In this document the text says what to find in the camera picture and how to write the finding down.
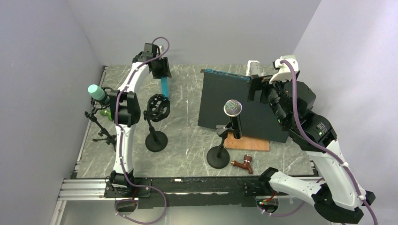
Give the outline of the black clip desk stand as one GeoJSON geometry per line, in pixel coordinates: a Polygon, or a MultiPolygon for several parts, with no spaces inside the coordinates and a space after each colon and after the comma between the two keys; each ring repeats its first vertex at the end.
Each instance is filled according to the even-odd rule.
{"type": "Polygon", "coordinates": [[[229,132],[234,133],[231,122],[216,126],[216,133],[222,140],[218,146],[210,148],[207,152],[207,162],[212,168],[223,169],[230,163],[230,155],[224,146],[229,132]]]}

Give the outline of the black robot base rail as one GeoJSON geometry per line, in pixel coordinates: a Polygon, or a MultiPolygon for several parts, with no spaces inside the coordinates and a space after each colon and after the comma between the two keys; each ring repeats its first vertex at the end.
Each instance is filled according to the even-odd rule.
{"type": "Polygon", "coordinates": [[[135,178],[136,187],[122,188],[106,182],[104,198],[134,198],[139,209],[155,207],[240,205],[255,207],[274,191],[258,176],[135,178]]]}

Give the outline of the mint green microphone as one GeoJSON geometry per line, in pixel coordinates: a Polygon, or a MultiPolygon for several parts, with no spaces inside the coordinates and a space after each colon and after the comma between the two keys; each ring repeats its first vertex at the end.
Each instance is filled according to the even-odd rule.
{"type": "Polygon", "coordinates": [[[87,90],[90,96],[94,100],[98,101],[101,105],[107,105],[109,103],[109,97],[107,93],[100,86],[91,84],[87,90]]]}

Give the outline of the silver head black microphone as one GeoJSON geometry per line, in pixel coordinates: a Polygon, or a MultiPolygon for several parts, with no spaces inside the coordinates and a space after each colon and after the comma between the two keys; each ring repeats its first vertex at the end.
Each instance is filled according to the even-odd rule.
{"type": "Polygon", "coordinates": [[[234,134],[234,138],[240,139],[242,137],[239,117],[242,112],[241,103],[235,99],[230,99],[225,103],[223,110],[225,114],[228,115],[230,118],[231,127],[236,131],[234,134]]]}

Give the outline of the blue microphone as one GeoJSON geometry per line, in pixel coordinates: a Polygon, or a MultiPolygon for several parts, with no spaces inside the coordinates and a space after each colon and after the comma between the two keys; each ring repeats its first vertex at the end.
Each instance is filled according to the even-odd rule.
{"type": "Polygon", "coordinates": [[[165,97],[169,97],[168,78],[167,77],[161,78],[161,91],[165,97]]]}

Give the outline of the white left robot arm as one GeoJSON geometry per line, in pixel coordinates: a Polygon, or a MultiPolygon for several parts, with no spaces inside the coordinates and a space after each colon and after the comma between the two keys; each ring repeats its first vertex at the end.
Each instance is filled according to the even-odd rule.
{"type": "Polygon", "coordinates": [[[164,54],[137,55],[124,82],[119,88],[109,92],[110,111],[116,130],[116,158],[109,184],[111,189],[123,197],[132,197],[140,186],[134,184],[132,162],[134,131],[142,115],[137,93],[150,73],[157,69],[169,71],[164,54]]]}

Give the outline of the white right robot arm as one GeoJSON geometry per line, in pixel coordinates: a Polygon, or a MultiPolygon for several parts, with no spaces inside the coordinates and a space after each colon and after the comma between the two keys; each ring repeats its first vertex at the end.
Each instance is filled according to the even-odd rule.
{"type": "Polygon", "coordinates": [[[347,173],[335,130],[312,110],[316,95],[303,82],[270,80],[270,76],[251,76],[248,100],[253,101],[255,93],[261,91],[260,102],[270,106],[282,130],[314,162],[323,181],[304,181],[270,167],[249,187],[257,195],[281,192],[296,197],[333,223],[359,223],[364,215],[361,207],[371,205],[375,194],[364,190],[347,173]]]}

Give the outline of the black shock mount desk stand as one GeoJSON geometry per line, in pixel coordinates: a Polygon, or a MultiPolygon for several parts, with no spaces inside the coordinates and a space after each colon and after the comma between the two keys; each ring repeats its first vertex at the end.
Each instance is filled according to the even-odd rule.
{"type": "Polygon", "coordinates": [[[159,130],[159,124],[170,114],[170,100],[164,94],[154,94],[147,102],[143,112],[144,120],[149,126],[149,134],[145,138],[145,146],[151,152],[160,152],[168,144],[168,137],[159,130]]]}

